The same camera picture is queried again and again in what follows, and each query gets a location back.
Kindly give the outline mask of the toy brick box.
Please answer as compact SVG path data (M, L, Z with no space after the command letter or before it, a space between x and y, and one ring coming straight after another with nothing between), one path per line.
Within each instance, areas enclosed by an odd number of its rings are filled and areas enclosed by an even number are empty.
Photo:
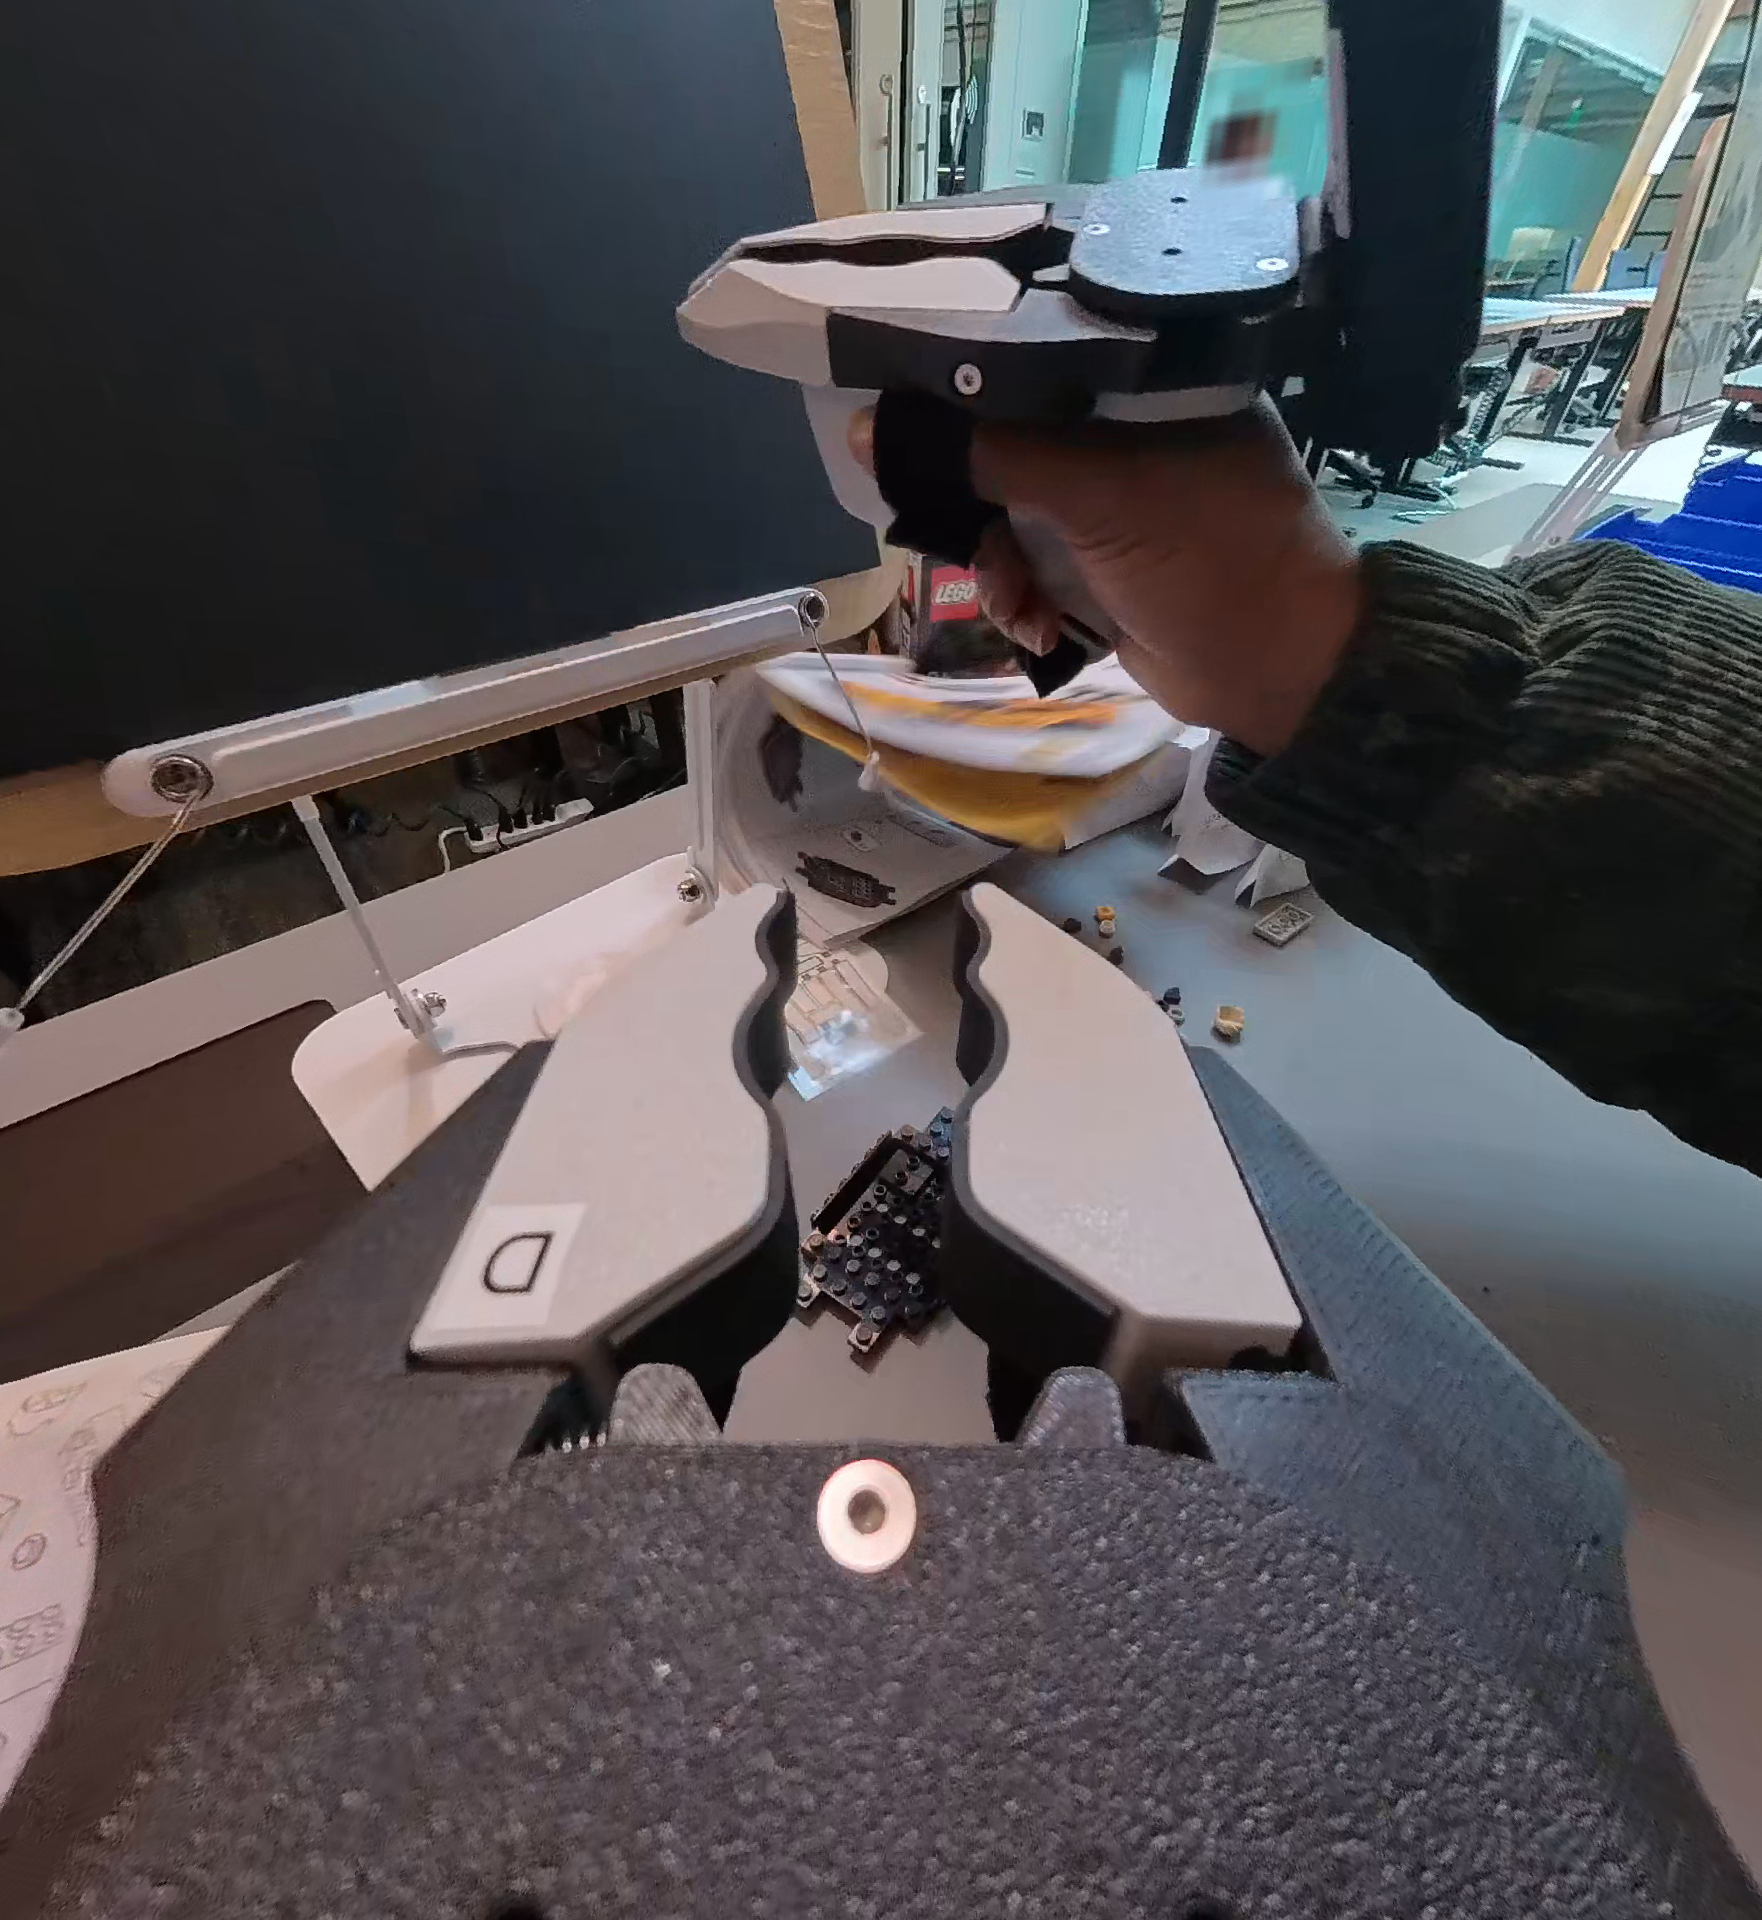
M927 681L1025 677L1021 644L979 605L970 564L908 559L891 651Z

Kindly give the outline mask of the black pole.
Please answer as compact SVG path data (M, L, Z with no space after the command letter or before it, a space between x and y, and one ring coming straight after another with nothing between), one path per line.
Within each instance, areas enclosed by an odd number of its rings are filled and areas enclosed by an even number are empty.
M1203 101L1207 101L1216 24L1220 24L1220 0L1180 3L1176 63L1172 63L1172 86L1166 86L1166 106L1162 106L1162 127L1160 127L1160 151L1155 151L1160 167L1185 167L1195 157Z

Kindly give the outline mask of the wooden easel frame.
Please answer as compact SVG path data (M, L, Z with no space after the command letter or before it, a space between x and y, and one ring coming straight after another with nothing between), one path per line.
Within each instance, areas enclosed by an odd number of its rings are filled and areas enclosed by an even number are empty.
M1655 92L1613 189L1591 228L1568 302L1608 302L1613 258L1634 240L1665 163L1685 137L1681 197L1669 207L1654 301L1591 465L1628 470L1640 452L1721 410L1736 321L1762 267L1762 0L1685 3Z

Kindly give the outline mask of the large black panel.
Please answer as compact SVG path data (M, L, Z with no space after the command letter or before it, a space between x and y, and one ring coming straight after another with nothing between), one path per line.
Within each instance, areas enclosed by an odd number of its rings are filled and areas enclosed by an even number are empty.
M0 3L0 782L835 584L774 3Z

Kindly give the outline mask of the clear plastic parts bag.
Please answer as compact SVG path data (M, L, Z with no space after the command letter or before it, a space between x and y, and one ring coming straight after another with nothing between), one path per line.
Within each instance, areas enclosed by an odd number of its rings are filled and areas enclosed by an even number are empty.
M884 953L866 943L796 943L796 988L785 1027L788 1083L800 1100L920 1043L920 1027L891 995Z

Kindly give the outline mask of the white support bar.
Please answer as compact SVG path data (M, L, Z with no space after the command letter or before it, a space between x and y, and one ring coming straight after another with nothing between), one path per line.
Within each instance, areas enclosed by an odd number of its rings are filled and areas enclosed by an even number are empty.
M382 988L393 965L316 815L322 793L723 681L732 666L809 651L812 642L862 637L895 605L899 578L899 562L875 562L826 587L755 593L533 659L183 733L131 747L100 768L72 762L0 782L0 877L67 869L136 845L146 850L19 1002L0 1009L0 1050L21 1035L30 1002L52 988L183 831L283 802L298 815Z

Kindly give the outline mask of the person's right hand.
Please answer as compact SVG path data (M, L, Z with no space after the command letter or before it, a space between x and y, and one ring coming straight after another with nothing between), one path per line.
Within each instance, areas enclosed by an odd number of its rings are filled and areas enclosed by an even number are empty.
M1009 511L976 559L981 617L1059 644L1062 609L1021 522L1056 536L1172 718L1283 755L1360 621L1360 564L1270 397L1195 424L979 424L970 486Z

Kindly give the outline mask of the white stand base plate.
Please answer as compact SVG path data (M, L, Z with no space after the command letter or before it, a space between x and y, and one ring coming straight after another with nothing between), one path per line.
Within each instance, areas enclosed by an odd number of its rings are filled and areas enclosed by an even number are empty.
M493 931L294 1048L294 1090L362 1188L414 1157L517 1048L551 1043L615 976L700 923L723 899L716 681L684 688L692 840Z

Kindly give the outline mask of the black toy brick model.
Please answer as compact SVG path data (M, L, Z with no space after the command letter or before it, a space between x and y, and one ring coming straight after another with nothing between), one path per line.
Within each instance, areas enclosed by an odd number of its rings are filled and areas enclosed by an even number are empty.
M899 1126L868 1142L796 1244L796 1320L837 1320L848 1360L871 1368L914 1344L950 1307L940 1221L951 1175L956 1112Z

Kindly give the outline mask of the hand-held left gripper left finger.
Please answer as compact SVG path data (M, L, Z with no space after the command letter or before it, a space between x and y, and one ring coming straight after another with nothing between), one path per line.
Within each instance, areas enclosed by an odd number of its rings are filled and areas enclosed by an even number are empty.
M774 1090L796 905L750 888L555 1035L414 1323L419 1361L534 1368L606 1404L644 1361L730 1404L796 1306Z

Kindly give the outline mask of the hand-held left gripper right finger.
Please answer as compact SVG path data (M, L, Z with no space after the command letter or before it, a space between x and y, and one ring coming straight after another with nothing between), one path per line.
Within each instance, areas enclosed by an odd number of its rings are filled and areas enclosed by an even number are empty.
M979 882L956 907L944 1296L1017 1380L1287 1361L1303 1307L1180 1027Z

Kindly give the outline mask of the white brick-print paper bag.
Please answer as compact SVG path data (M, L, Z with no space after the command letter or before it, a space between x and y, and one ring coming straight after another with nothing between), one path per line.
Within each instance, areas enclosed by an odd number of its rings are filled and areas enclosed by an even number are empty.
M67 1678L100 1454L225 1337L173 1332L0 1386L0 1811Z

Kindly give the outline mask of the yellow white instruction booklet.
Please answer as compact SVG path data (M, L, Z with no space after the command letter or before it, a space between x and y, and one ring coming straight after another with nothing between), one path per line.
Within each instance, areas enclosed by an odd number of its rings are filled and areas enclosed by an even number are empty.
M755 677L788 726L857 762L862 788L1025 851L1172 812L1207 743L1118 659L1051 696L1025 677L944 681L866 656L785 656Z

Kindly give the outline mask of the torn white paper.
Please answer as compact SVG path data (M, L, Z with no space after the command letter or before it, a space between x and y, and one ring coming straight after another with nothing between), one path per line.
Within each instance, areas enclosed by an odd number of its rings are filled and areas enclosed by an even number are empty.
M1155 875L1180 888L1224 882L1241 907L1270 907L1277 899L1303 896L1312 888L1305 867L1293 851L1283 851L1261 836L1234 828L1216 804L1207 782L1220 743L1220 731L1195 733L1191 776L1180 802L1162 817L1166 851Z

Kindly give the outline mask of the white power strip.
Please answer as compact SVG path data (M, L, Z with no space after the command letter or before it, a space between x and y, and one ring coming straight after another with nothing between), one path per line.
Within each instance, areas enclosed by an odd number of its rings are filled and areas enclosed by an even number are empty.
M588 817L595 817L595 804L588 798L568 798L555 804L493 812L493 817L461 817L456 828L437 831L442 875L456 869L456 851L465 860L516 851L521 845L568 831Z

